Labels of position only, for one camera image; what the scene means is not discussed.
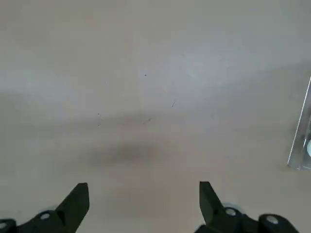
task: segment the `debris speck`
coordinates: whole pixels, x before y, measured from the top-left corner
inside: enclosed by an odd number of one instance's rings
[[[142,124],[144,125],[144,124],[146,124],[147,122],[149,122],[151,120],[152,120],[152,118],[149,118],[148,120],[144,121]]]

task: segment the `white surface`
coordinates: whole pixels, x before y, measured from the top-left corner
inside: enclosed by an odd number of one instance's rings
[[[207,180],[251,217],[308,232],[311,173],[286,161],[311,73],[310,10],[2,0],[0,217],[23,222],[88,182],[81,233],[191,233]]]

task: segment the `screw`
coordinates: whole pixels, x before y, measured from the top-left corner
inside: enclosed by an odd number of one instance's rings
[[[268,215],[266,219],[267,219],[268,222],[271,222],[273,224],[278,224],[277,218],[272,216],[272,215]]]
[[[40,219],[41,219],[41,220],[46,220],[46,219],[48,219],[49,217],[50,217],[50,214],[45,213],[45,214],[41,215]]]
[[[1,222],[0,223],[0,229],[3,229],[3,228],[5,228],[6,227],[6,223],[5,222]]]
[[[235,210],[233,209],[226,209],[225,212],[227,215],[230,215],[230,216],[235,216],[237,214]]]

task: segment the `transparent plastic container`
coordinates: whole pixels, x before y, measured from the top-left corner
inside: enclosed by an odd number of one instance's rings
[[[296,134],[294,137],[288,165],[295,169],[311,170],[311,156],[307,152],[308,142],[311,140],[311,78],[303,102]]]

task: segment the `black plastic part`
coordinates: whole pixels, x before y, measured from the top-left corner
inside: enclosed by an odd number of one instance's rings
[[[255,221],[235,208],[223,207],[209,182],[200,182],[200,208],[206,225],[200,226],[196,233],[298,233],[279,215],[264,214]],[[268,221],[268,216],[275,217],[277,223]]]
[[[87,183],[79,183],[55,210],[41,212],[20,226],[14,219],[0,219],[0,233],[75,233],[88,209]]]

